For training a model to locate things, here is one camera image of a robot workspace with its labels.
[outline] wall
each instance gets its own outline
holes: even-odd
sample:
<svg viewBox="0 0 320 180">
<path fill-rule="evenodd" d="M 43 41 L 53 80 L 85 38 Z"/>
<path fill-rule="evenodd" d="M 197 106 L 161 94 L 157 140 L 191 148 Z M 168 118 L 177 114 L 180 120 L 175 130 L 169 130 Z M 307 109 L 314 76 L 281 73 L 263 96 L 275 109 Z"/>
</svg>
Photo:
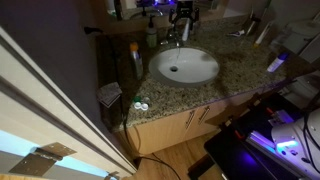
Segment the wall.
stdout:
<svg viewBox="0 0 320 180">
<path fill-rule="evenodd" d="M 224 17 L 248 14 L 251 4 L 257 17 L 260 17 L 266 3 L 267 0 L 229 0 Z M 262 26 L 275 19 L 275 27 L 281 30 L 288 22 L 311 19 L 319 11 L 319 0 L 273 0 Z"/>
<path fill-rule="evenodd" d="M 90 120 L 101 123 L 93 37 L 82 30 L 95 26 L 88 1 L 0 1 L 0 25 Z"/>
</svg>

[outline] cabinet door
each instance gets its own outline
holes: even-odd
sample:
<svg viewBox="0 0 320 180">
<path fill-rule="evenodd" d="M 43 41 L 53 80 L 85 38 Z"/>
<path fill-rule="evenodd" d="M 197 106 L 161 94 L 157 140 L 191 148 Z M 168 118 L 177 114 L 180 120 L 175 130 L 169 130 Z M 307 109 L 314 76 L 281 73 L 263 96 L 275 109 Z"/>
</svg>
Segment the cabinet door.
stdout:
<svg viewBox="0 0 320 180">
<path fill-rule="evenodd" d="M 189 140 L 217 130 L 218 125 L 227 121 L 229 116 L 245 111 L 246 102 L 259 92 L 249 91 L 199 107 L 184 139 Z"/>
<path fill-rule="evenodd" d="M 190 124 L 184 140 L 187 141 L 218 129 L 217 126 L 206 123 L 206 120 L 215 117 L 223 111 L 224 108 L 217 105 L 217 103 L 211 103 L 197 109 L 196 115 Z"/>
<path fill-rule="evenodd" d="M 195 114 L 192 109 L 128 128 L 132 148 L 146 155 L 182 142 Z"/>
</svg>

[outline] door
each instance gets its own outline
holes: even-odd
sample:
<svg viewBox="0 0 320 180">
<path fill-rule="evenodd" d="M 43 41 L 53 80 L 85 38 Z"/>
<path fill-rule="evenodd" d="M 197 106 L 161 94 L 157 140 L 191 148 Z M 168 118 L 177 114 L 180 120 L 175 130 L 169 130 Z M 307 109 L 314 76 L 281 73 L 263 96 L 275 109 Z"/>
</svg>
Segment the door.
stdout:
<svg viewBox="0 0 320 180">
<path fill-rule="evenodd" d="M 76 151 L 67 156 L 78 162 L 71 166 L 77 166 L 81 162 L 115 173 L 119 177 L 130 176 L 136 172 L 134 165 L 110 143 L 2 27 L 0 118 L 1 132 L 29 141 L 35 147 L 58 142 Z M 12 146 L 19 149 L 20 143 Z M 0 167 L 1 173 L 8 173 L 3 167 Z"/>
</svg>

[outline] wooden floor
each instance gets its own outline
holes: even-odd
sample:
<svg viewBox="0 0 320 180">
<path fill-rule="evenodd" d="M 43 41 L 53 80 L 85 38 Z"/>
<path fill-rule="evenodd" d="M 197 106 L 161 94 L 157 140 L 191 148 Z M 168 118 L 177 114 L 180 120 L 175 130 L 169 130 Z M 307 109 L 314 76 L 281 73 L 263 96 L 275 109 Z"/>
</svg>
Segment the wooden floor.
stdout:
<svg viewBox="0 0 320 180">
<path fill-rule="evenodd" d="M 213 137 L 216 133 L 210 133 L 187 142 L 169 147 L 155 153 L 162 161 L 172 166 L 179 174 L 181 180 L 189 180 L 187 173 L 188 168 L 196 161 L 201 159 L 205 154 L 204 143 Z M 148 158 L 155 159 L 154 156 L 148 155 Z M 220 169 L 216 165 L 211 167 L 199 180 L 221 180 Z M 131 177 L 122 180 L 176 180 L 178 179 L 174 172 L 154 161 L 142 159 L 138 172 Z"/>
</svg>

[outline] granite countertop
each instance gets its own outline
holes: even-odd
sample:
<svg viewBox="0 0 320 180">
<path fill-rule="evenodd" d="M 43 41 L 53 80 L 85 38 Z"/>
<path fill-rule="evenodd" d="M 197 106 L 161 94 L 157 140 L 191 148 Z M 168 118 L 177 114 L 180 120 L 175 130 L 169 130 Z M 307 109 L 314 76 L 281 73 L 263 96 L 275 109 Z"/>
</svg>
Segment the granite countertop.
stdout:
<svg viewBox="0 0 320 180">
<path fill-rule="evenodd" d="M 212 24 L 202 24 L 203 28 L 198 29 L 185 43 L 184 47 L 209 52 L 220 65 L 217 78 L 198 88 L 169 87 L 152 78 L 148 70 L 150 59 L 158 52 L 173 48 L 172 45 L 150 49 L 144 42 L 143 32 L 113 36 L 114 46 L 120 52 L 119 83 L 128 118 L 127 127 L 151 122 L 242 92 L 273 86 L 313 70 L 306 61 L 292 54 L 274 73 L 267 72 L 266 69 L 276 58 L 276 54 L 271 52 L 266 44 L 253 48 L 255 37 L 225 36 L 228 32 L 239 30 L 242 20 L 243 18 L 224 19 Z M 132 41 L 138 42 L 143 58 L 144 76 L 140 81 L 134 79 L 130 66 L 128 48 Z M 151 105 L 149 109 L 147 111 L 134 109 L 132 103 L 134 96 L 149 97 Z M 120 113 L 113 112 L 113 114 L 112 131 L 122 130 Z"/>
</svg>

